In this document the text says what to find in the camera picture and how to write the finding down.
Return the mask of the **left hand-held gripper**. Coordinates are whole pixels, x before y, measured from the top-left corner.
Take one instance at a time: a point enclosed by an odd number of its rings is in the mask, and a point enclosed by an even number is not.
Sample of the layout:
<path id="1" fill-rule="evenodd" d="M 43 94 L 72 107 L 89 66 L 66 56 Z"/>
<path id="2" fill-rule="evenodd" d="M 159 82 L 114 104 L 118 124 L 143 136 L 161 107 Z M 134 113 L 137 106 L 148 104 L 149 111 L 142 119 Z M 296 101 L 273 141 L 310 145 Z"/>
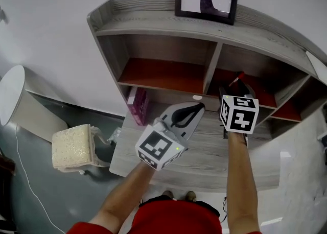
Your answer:
<path id="1" fill-rule="evenodd" d="M 204 115 L 201 102 L 183 102 L 169 106 L 153 125 L 148 125 L 135 145 L 139 159 L 160 171 L 187 150 L 191 137 Z"/>

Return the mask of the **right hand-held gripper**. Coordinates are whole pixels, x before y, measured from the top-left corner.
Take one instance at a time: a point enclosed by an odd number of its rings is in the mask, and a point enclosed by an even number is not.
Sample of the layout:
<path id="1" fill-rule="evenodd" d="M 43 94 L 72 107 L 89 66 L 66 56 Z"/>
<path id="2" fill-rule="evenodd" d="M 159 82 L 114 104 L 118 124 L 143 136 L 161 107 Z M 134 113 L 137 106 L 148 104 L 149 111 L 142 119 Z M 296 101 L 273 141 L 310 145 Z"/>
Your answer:
<path id="1" fill-rule="evenodd" d="M 243 97 L 228 95 L 223 86 L 219 87 L 220 120 L 224 127 L 223 138 L 228 139 L 228 132 L 241 133 L 248 146 L 247 135 L 253 134 L 259 115 L 259 101 L 255 99 L 255 93 L 251 92 L 241 79 L 237 81 L 237 84 Z"/>

